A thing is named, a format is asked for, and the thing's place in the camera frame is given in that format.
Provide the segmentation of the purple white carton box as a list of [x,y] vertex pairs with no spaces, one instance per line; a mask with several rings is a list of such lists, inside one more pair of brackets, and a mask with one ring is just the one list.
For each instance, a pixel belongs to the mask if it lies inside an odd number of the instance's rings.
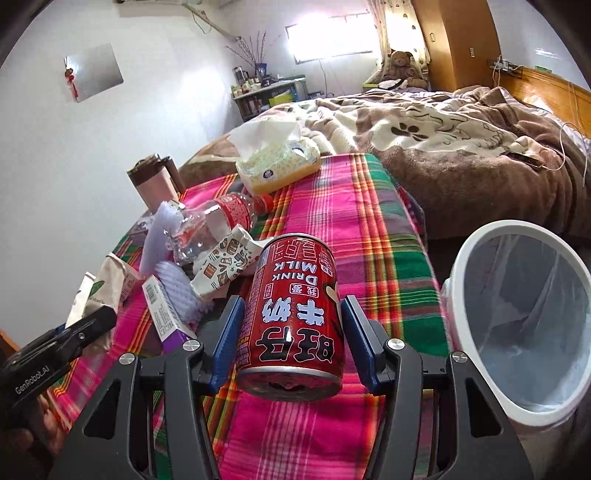
[[154,275],[150,275],[143,282],[142,290],[164,354],[175,350],[188,340],[197,338],[197,335],[180,320],[163,285]]

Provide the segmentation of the red milk drink can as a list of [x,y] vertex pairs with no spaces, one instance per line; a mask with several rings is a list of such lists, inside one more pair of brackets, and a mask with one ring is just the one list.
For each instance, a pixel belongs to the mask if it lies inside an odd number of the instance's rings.
[[236,349],[236,383],[274,401],[315,401],[342,390],[342,332],[335,257],[320,239],[273,238],[256,266]]

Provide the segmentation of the patterned paper bag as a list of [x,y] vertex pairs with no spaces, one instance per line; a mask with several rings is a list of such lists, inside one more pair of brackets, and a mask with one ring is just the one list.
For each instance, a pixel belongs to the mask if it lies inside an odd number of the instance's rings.
[[229,283],[241,275],[252,275],[260,254],[273,237],[256,240],[242,226],[235,226],[221,241],[194,261],[189,285],[198,299],[209,301],[228,291]]

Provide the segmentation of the white foam fruit net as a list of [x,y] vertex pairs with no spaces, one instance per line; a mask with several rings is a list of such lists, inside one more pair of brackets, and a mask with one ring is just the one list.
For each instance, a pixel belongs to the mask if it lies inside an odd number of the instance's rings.
[[148,277],[155,271],[156,265],[170,258],[172,251],[168,247],[169,234],[174,233],[183,221],[185,205],[169,200],[161,202],[145,238],[139,264],[139,273]]

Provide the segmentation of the white trash bin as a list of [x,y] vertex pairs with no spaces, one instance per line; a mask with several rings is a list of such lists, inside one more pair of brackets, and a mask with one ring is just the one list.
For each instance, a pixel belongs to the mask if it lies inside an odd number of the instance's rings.
[[455,348],[516,429],[565,422],[590,387],[590,272],[551,231],[489,223],[463,243],[442,286]]

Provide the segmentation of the beige green box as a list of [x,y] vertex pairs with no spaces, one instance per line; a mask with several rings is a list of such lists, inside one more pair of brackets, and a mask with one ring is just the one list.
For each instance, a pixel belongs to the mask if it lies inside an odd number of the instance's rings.
[[108,306],[117,313],[142,282],[143,278],[135,268],[113,253],[108,254],[97,275],[85,273],[65,326],[72,326],[102,306]]

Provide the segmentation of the clear plastic bottle red cap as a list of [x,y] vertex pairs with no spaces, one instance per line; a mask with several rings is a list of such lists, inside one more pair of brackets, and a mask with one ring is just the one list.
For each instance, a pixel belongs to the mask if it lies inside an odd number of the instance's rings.
[[177,265],[187,265],[217,246],[236,225],[252,230],[259,217],[266,216],[273,208],[274,200],[269,194],[252,197],[238,192],[184,208],[180,219],[166,230],[167,247]]

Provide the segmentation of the pink brown thermos mug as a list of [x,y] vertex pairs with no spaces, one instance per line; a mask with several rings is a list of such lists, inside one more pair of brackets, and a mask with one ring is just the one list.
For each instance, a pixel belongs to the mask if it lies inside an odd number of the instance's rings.
[[186,191],[170,156],[152,154],[145,157],[127,171],[127,176],[151,213],[155,213],[162,202],[177,201]]

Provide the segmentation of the yellow tissue pack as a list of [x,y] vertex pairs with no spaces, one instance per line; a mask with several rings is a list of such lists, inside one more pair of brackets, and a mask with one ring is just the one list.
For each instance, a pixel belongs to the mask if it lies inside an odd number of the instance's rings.
[[257,117],[232,130],[228,141],[238,151],[236,170],[252,195],[273,193],[321,169],[317,144],[290,115]]

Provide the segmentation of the brown patterned blanket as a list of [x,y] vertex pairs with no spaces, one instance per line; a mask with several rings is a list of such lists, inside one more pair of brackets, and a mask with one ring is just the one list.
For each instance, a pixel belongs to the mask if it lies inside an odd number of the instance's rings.
[[290,136],[324,155],[375,156],[422,207],[433,239],[503,219],[590,235],[589,140],[501,87],[278,105],[198,150],[181,174],[192,186],[232,173],[239,158]]

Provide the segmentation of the grey shelf with bottles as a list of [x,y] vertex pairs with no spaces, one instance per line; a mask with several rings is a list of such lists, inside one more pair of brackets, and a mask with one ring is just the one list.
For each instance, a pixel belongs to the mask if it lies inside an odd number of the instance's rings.
[[266,87],[252,84],[249,92],[235,88],[233,100],[242,121],[247,122],[271,107],[308,100],[307,79],[304,76],[283,79]]

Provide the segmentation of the brown teddy bear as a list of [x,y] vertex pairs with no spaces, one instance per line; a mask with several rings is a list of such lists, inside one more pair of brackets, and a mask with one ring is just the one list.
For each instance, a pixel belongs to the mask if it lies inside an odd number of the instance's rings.
[[427,90],[428,81],[410,52],[392,50],[385,61],[379,85],[384,89],[420,88]]

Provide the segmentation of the vase with purple branches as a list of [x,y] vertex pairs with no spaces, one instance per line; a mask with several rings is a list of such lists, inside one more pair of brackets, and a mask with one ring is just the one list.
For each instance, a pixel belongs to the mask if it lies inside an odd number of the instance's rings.
[[257,31],[254,36],[236,37],[235,44],[226,49],[252,67],[256,78],[263,79],[267,75],[266,47],[267,32]]

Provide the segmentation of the wooden headboard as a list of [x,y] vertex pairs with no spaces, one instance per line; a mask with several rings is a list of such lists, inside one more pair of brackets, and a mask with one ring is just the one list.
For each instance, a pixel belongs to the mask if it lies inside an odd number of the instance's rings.
[[503,71],[500,84],[524,104],[552,112],[587,138],[591,127],[590,91],[554,74],[527,67]]

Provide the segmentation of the wooden wardrobe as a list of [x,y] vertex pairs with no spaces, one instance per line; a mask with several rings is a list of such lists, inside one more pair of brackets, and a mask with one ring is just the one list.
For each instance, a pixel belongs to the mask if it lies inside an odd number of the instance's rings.
[[501,49],[486,0],[417,0],[413,6],[430,54],[434,90],[494,85],[492,65]]

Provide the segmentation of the floral curtain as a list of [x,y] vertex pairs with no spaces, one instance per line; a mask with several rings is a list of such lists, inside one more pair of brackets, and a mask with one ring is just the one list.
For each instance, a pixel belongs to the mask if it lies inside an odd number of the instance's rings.
[[431,61],[415,7],[411,0],[369,0],[370,14],[378,33],[381,62],[394,51],[410,52],[419,67],[427,69]]

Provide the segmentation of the wall mirror panel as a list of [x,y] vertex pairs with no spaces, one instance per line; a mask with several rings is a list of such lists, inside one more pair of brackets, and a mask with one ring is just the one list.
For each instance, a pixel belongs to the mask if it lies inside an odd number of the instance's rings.
[[109,43],[66,56],[64,77],[77,103],[123,83],[123,76]]

